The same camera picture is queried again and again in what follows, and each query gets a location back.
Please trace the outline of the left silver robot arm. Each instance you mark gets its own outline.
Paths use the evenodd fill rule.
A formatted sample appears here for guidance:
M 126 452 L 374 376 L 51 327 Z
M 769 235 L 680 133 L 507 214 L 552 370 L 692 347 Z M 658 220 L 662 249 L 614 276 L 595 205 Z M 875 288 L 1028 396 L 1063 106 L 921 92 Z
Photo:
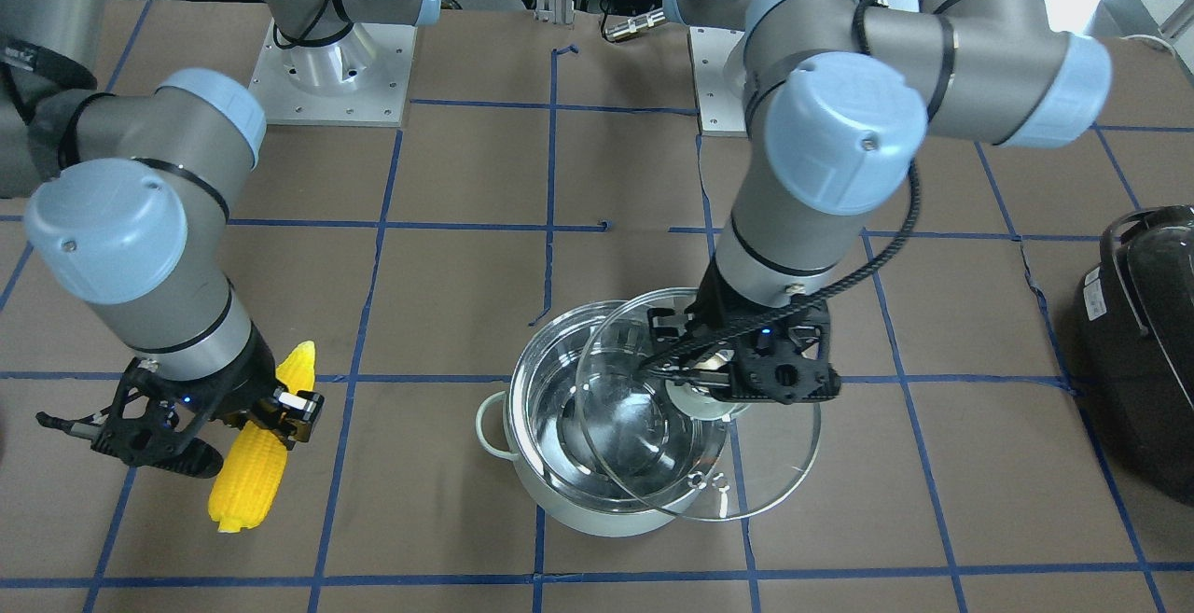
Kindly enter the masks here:
M 1044 0 L 751 0 L 743 119 L 751 163 L 675 341 L 641 378 L 720 401 L 839 394 L 827 300 L 888 263 L 921 217 L 928 135 L 1071 145 L 1104 108 L 1112 59 L 1055 31 Z

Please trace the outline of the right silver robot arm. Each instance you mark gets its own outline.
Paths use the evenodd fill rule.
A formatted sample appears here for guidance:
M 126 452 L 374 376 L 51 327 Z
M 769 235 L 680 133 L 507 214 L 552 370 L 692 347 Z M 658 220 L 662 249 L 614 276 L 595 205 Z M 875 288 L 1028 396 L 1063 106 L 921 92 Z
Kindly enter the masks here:
M 442 0 L 266 0 L 250 82 L 171 73 L 152 93 L 103 91 L 104 0 L 4 0 L 4 198 L 64 290 L 131 350 L 110 406 L 37 422 L 127 466 L 213 478 L 219 421 L 307 442 L 324 397 L 287 380 L 215 251 L 269 124 L 400 124 L 412 45 Z

